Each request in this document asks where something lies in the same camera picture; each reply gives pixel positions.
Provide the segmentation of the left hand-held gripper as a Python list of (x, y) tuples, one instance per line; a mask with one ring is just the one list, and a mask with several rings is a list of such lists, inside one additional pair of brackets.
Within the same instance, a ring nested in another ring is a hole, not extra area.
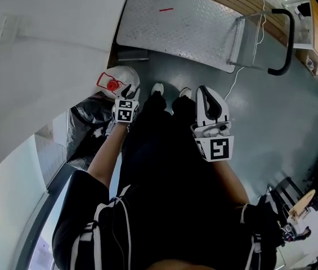
[(119, 91), (118, 98), (112, 108), (115, 122), (132, 123), (138, 112), (138, 99), (140, 96), (140, 85), (131, 87), (123, 85)]

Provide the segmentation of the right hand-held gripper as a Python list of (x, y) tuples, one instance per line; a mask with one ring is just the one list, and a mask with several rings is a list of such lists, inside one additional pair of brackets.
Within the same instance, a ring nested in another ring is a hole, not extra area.
[(207, 162), (230, 160), (234, 136), (230, 134), (229, 108), (207, 86), (201, 85), (196, 91), (196, 121), (190, 128), (201, 157)]

